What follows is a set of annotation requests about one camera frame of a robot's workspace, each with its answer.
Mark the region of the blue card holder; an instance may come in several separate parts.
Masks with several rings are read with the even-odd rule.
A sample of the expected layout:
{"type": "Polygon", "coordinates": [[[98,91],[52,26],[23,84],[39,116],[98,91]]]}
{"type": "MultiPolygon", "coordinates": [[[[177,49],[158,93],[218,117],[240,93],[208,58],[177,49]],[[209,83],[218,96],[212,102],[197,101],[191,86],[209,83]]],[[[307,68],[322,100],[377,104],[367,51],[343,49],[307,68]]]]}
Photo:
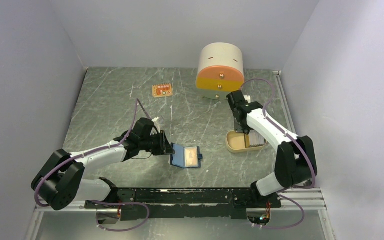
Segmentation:
{"type": "Polygon", "coordinates": [[[199,146],[188,146],[188,147],[197,147],[198,150],[198,161],[199,166],[198,167],[185,167],[185,158],[184,158],[184,152],[185,152],[185,146],[172,143],[171,146],[175,150],[175,154],[171,154],[170,156],[170,165],[175,166],[182,169],[195,169],[201,167],[201,160],[203,159],[203,155],[201,154],[200,147],[199,146]]]}

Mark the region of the beige credit card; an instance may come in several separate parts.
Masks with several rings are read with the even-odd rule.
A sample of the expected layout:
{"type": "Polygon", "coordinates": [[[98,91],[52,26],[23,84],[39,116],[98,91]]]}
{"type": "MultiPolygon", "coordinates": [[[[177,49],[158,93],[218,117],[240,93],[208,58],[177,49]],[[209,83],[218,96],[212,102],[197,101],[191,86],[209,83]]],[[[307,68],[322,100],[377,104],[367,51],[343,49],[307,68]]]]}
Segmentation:
{"type": "Polygon", "coordinates": [[[184,149],[184,166],[187,168],[195,168],[199,166],[197,147],[186,147],[184,149]]]}

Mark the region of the stack of credit cards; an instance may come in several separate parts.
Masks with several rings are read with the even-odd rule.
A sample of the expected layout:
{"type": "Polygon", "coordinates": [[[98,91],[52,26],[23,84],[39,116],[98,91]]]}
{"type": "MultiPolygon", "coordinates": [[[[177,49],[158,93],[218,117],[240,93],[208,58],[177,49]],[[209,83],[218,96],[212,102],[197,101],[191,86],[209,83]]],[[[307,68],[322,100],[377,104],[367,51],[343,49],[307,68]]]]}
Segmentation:
{"type": "Polygon", "coordinates": [[[248,148],[263,147],[266,144],[264,137],[254,130],[249,132],[245,142],[248,148]]]}

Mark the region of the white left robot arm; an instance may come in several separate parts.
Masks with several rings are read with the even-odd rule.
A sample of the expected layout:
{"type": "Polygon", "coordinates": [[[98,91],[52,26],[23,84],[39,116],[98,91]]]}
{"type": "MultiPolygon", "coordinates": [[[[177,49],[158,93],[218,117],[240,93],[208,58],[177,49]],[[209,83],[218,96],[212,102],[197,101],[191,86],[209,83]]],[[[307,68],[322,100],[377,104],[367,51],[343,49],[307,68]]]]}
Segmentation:
{"type": "Polygon", "coordinates": [[[36,204],[55,211],[80,201],[114,207],[119,202],[118,187],[104,177],[85,179],[85,174],[131,160],[141,151],[152,156],[176,152],[165,131],[144,117],[121,136],[102,146],[71,153],[64,149],[54,151],[31,183],[36,204]]]}

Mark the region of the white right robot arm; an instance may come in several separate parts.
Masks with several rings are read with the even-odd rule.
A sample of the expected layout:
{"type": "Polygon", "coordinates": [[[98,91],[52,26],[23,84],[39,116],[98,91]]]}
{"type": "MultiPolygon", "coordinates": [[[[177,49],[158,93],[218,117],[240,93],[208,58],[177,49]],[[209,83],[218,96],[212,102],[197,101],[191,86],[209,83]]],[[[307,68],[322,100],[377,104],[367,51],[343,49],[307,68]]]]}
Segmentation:
{"type": "Polygon", "coordinates": [[[252,130],[260,134],[276,151],[273,172],[254,183],[250,202],[262,207],[269,195],[312,180],[317,176],[314,144],[308,136],[298,136],[275,121],[260,103],[246,101],[241,90],[227,95],[233,117],[248,135],[252,130]]]}

